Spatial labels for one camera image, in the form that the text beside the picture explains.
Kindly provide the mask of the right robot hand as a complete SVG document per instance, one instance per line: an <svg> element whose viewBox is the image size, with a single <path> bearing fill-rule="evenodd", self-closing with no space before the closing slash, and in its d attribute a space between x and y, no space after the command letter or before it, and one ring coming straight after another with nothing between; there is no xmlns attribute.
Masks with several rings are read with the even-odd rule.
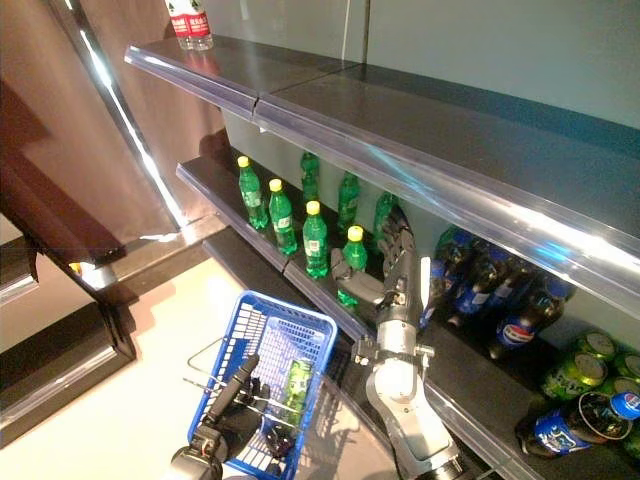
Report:
<svg viewBox="0 0 640 480"><path fill-rule="evenodd" d="M349 266L339 248L331 251L331 277L339 290L374 308L377 322L396 319L416 326L423 311L420 265L413 231L400 206L392 207L382 231L382 281Z"/></svg>

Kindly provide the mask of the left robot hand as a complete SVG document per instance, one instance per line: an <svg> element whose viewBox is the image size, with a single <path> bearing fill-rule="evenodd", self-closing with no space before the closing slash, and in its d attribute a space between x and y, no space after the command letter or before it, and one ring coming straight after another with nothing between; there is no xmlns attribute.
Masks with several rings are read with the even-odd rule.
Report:
<svg viewBox="0 0 640 480"><path fill-rule="evenodd" d="M240 453L262 425L270 400L270 386L253 377L260 356L250 355L232 374L205 414L198 432L214 444L209 454L224 446L226 457Z"/></svg>

